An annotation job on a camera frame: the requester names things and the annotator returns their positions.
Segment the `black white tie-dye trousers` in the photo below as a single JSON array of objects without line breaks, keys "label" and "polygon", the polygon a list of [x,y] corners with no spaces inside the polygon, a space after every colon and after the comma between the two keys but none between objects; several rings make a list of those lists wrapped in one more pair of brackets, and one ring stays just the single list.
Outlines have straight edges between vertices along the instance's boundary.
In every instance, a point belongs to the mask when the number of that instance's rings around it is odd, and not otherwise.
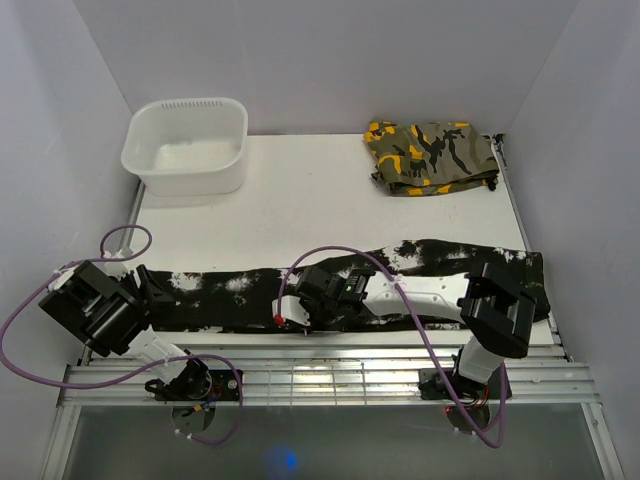
[{"label": "black white tie-dye trousers", "polygon": [[[531,290],[537,298],[534,320],[547,319],[550,302],[544,286],[544,261],[539,252],[511,250],[438,239],[404,240],[370,255],[392,274],[448,276],[491,263]],[[174,299],[171,307],[152,320],[156,331],[224,333],[293,333],[295,325],[278,327],[273,321],[276,299],[286,268],[246,271],[149,272],[160,289]]]}]

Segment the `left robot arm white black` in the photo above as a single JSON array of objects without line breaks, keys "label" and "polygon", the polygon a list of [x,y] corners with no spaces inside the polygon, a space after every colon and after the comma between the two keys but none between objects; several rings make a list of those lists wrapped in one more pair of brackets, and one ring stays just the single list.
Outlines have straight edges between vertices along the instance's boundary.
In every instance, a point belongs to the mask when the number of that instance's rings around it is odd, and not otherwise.
[{"label": "left robot arm white black", "polygon": [[143,265],[118,280],[85,261],[50,284],[39,307],[99,355],[152,364],[155,378],[145,389],[156,398],[199,400],[212,387],[207,366],[152,327],[155,317],[174,304]]}]

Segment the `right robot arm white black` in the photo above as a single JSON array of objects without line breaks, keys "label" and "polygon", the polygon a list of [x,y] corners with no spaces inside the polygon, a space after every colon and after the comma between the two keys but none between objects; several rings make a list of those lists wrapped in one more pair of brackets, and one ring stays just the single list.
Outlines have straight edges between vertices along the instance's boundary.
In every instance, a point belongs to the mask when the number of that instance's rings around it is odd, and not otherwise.
[{"label": "right robot arm white black", "polygon": [[468,273],[424,277],[367,269],[342,277],[305,268],[294,292],[273,303],[274,314],[304,330],[334,328],[364,317],[438,317],[471,332],[446,375],[458,395],[474,397],[507,358],[527,356],[536,298],[494,265]]}]

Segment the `folded camouflage trousers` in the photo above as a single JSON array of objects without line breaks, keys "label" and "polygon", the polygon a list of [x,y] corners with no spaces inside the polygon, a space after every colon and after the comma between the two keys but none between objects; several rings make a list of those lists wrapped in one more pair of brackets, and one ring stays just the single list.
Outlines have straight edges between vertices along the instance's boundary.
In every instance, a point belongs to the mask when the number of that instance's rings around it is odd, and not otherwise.
[{"label": "folded camouflage trousers", "polygon": [[431,197],[498,184],[491,141],[465,122],[372,121],[363,139],[372,179],[394,197]]}]

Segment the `white plastic basin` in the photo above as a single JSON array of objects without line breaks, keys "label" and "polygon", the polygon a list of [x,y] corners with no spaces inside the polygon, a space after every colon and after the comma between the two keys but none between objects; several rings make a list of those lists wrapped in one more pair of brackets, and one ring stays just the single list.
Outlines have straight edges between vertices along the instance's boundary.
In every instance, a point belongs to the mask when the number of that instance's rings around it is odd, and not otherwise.
[{"label": "white plastic basin", "polygon": [[224,97],[149,103],[132,117],[122,166],[162,197],[231,193],[244,183],[248,113]]}]

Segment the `aluminium frame rail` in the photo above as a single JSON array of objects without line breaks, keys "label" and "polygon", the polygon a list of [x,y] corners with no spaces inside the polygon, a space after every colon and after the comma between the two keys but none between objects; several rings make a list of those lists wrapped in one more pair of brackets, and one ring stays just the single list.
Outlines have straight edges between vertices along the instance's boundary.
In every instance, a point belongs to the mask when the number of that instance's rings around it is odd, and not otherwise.
[{"label": "aluminium frame rail", "polygon": [[[417,348],[251,349],[223,348],[243,372],[244,407],[427,406],[418,389],[432,370],[428,354]],[[600,395],[589,367],[570,362],[557,346],[536,347],[524,360],[509,360],[512,404],[577,405],[584,416],[602,473],[624,476],[604,420]],[[50,437],[43,479],[64,474],[83,408],[89,406],[164,407],[144,391],[144,372],[101,390],[62,392]]]}]

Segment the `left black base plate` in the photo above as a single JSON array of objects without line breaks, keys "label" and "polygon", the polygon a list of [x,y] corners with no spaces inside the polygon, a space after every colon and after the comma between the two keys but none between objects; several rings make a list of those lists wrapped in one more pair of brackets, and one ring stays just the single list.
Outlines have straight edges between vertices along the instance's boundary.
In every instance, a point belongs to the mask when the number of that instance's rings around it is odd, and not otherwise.
[{"label": "left black base plate", "polygon": [[230,370],[205,369],[181,374],[169,384],[160,379],[144,385],[158,401],[238,401],[240,382]]}]

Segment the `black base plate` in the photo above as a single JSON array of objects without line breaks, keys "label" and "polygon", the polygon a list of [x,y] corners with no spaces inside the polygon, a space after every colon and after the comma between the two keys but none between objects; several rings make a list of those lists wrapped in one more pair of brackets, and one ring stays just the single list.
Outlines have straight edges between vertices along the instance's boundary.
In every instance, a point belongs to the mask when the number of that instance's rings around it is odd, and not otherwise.
[{"label": "black base plate", "polygon": [[158,401],[238,401],[240,382],[230,370],[205,369],[181,374],[169,384],[160,379],[144,385]]},{"label": "black base plate", "polygon": [[[452,369],[445,369],[453,389],[463,402],[474,400],[499,400],[502,394],[502,374],[496,370],[487,384],[458,378]],[[450,400],[451,395],[444,382],[434,368],[423,368],[418,371],[418,389],[422,400]]]}]

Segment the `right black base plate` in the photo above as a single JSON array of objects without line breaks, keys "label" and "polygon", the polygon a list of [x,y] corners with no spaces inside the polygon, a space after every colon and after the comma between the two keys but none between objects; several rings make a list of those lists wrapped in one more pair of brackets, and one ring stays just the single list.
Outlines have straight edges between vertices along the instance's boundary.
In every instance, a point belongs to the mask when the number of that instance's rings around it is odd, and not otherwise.
[{"label": "right black base plate", "polygon": [[[445,369],[453,389],[463,402],[474,400],[499,400],[502,394],[502,374],[496,370],[487,384],[458,378],[452,369]],[[450,400],[451,395],[444,382],[434,368],[423,368],[418,371],[418,389],[422,400]]]}]

